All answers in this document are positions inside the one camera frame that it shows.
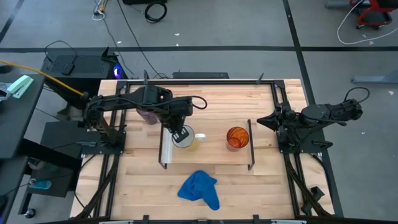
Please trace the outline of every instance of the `blue cloth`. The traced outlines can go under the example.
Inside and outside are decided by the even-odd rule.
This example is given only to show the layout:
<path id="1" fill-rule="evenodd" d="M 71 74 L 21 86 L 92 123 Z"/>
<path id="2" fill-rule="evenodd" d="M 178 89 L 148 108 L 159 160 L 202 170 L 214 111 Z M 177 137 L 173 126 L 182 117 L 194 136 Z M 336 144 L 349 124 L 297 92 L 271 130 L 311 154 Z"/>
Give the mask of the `blue cloth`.
<path id="1" fill-rule="evenodd" d="M 217 180 L 210 177 L 205 171 L 195 171 L 181 186 L 178 196 L 191 201 L 203 198 L 211 209 L 218 210 L 220 202 L 214 187 L 216 183 Z"/>

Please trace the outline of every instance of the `gray floor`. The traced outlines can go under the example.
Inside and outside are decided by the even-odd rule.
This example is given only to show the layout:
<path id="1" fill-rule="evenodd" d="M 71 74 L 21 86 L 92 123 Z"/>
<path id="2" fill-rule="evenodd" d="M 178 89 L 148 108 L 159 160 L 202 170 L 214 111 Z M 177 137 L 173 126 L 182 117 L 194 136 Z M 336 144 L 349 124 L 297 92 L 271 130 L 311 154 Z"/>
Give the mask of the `gray floor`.
<path id="1" fill-rule="evenodd" d="M 0 1 L 0 28 L 6 23 L 17 0 Z M 341 47 L 336 29 L 347 9 L 327 10 L 325 1 L 290 0 L 290 8 L 300 44 L 305 47 Z M 103 22 L 91 20 L 93 0 L 25 0 L 0 48 L 45 47 L 64 40 L 73 47 L 113 46 Z M 148 24 L 143 15 L 123 5 L 127 18 L 142 46 L 263 45 L 293 46 L 284 5 L 281 0 L 169 0 L 164 21 Z M 135 47 L 118 5 L 109 1 L 106 21 L 120 47 Z M 398 21 L 398 14 L 392 15 Z M 382 30 L 356 30 L 356 16 L 348 17 L 341 37 L 355 41 L 375 37 L 394 29 L 397 22 Z M 372 46 L 397 46 L 398 32 L 373 41 Z M 369 42 L 359 44 L 369 46 Z M 65 47 L 62 44 L 54 47 Z M 146 69 L 155 73 L 139 52 L 123 52 L 127 66 L 139 77 Z M 228 72 L 231 78 L 301 78 L 295 52 L 148 52 L 159 71 L 170 75 L 186 72 Z M 353 75 L 381 75 L 398 69 L 398 52 L 304 52 L 308 75 L 317 103 L 338 103 L 354 87 Z M 0 58 L 40 68 L 43 53 L 1 53 Z M 30 73 L 16 70 L 13 72 Z M 364 115 L 343 128 L 325 129 L 334 142 L 330 157 L 340 200 L 346 217 L 397 220 L 398 168 L 396 127 L 398 110 L 396 85 L 366 85 L 372 95 L 362 105 Z M 353 93 L 361 98 L 361 93 Z M 56 94 L 43 91 L 39 109 L 55 115 L 65 106 Z M 35 111 L 26 137 L 39 142 L 45 122 L 52 117 Z M 20 189 L 8 223 L 40 223 L 68 217 L 73 195 L 66 198 L 35 196 L 31 207 L 38 210 L 27 220 L 16 215 L 24 189 Z"/>

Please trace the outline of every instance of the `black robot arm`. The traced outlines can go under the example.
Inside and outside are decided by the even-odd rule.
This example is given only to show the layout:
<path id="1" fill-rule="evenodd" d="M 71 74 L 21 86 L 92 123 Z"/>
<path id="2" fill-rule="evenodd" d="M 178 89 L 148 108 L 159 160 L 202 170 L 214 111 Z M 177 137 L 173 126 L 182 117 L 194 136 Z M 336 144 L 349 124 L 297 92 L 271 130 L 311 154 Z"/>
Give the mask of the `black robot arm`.
<path id="1" fill-rule="evenodd" d="M 84 112 L 86 125 L 95 128 L 101 138 L 113 145 L 118 145 L 123 140 L 123 127 L 115 130 L 109 127 L 103 117 L 103 112 L 126 109 L 139 109 L 141 111 L 153 112 L 159 121 L 173 134 L 173 138 L 180 142 L 188 136 L 183 127 L 185 117 L 193 113 L 192 97 L 182 96 L 173 98 L 173 93 L 165 88 L 154 85 L 146 85 L 138 88 L 132 93 L 112 96 L 95 96 L 87 105 Z"/>
<path id="2" fill-rule="evenodd" d="M 321 152 L 333 144 L 318 139 L 318 131 L 335 123 L 346 126 L 346 121 L 359 119 L 363 113 L 360 103 L 369 94 L 365 99 L 356 101 L 347 100 L 348 93 L 342 103 L 310 105 L 301 113 L 292 110 L 289 102 L 284 101 L 271 115 L 259 118 L 257 122 L 277 131 L 280 151 L 283 153 Z"/>

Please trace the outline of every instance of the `orange glass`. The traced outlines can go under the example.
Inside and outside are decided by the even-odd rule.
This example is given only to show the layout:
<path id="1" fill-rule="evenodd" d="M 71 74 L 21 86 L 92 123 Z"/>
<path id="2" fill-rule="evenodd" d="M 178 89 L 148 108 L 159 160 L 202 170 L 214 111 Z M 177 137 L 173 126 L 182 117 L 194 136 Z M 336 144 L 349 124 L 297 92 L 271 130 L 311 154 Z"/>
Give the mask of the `orange glass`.
<path id="1" fill-rule="evenodd" d="M 226 133 L 226 147 L 232 152 L 236 152 L 249 143 L 248 132 L 241 127 L 233 127 Z"/>

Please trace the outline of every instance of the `purple object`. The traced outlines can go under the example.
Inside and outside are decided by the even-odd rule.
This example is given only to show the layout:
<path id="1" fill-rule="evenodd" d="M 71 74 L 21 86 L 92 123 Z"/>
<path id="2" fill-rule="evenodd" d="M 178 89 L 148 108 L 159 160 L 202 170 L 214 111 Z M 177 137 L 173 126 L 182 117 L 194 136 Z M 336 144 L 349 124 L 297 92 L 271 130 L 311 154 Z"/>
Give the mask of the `purple object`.
<path id="1" fill-rule="evenodd" d="M 141 118 L 143 118 L 147 124 L 153 125 L 157 123 L 157 117 L 154 113 L 139 109 L 137 109 L 137 113 L 141 115 Z"/>

